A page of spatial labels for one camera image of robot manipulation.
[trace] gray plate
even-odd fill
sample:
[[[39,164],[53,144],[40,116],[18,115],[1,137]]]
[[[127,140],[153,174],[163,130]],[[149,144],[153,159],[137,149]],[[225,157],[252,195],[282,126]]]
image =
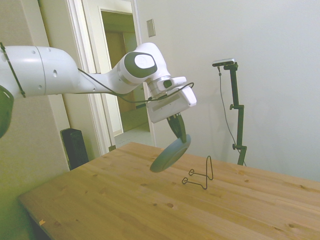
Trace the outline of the gray plate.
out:
[[[189,134],[186,135],[185,143],[182,142],[181,138],[175,140],[154,160],[150,170],[159,173],[171,167],[186,152],[190,143],[191,137]]]

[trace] wood knot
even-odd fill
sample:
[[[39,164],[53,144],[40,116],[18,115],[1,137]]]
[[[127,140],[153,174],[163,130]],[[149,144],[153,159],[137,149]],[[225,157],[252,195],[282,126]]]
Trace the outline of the wood knot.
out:
[[[57,226],[57,227],[61,226],[60,222],[58,222],[58,221],[55,221],[54,225]]]

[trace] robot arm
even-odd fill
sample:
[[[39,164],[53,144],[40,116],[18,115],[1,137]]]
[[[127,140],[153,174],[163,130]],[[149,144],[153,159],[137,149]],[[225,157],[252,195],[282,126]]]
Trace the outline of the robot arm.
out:
[[[52,47],[8,46],[0,51],[0,138],[7,131],[13,101],[17,98],[56,94],[127,94],[146,82],[152,100],[146,104],[153,123],[167,119],[177,136],[154,161],[153,172],[160,172],[177,161],[190,145],[180,112],[196,105],[185,77],[171,77],[156,45],[143,43],[127,53],[105,74],[79,70],[65,51]]]

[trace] wood grain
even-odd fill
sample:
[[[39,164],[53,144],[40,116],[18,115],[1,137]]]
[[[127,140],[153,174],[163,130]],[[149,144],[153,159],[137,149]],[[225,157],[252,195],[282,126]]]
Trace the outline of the wood grain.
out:
[[[320,182],[129,143],[19,197],[53,240],[319,240]]]

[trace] wire plate stand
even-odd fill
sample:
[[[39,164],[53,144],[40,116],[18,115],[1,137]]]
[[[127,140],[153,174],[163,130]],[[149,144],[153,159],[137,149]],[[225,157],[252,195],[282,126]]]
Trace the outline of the wire plate stand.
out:
[[[208,176],[208,160],[210,160],[210,166],[211,166],[211,175],[212,177]],[[184,179],[182,179],[182,184],[186,184],[186,183],[191,183],[191,184],[196,184],[196,185],[200,185],[204,190],[206,190],[208,188],[208,179],[209,180],[213,180],[214,179],[214,171],[212,168],[212,160],[211,160],[211,156],[208,156],[206,158],[205,161],[205,174],[201,174],[201,173],[196,173],[195,170],[192,168],[189,171],[189,176],[192,175],[201,175],[201,176],[205,176],[205,187],[201,184],[201,183],[197,183],[197,182],[193,182],[193,181],[189,181],[189,179],[187,177],[185,177]]]

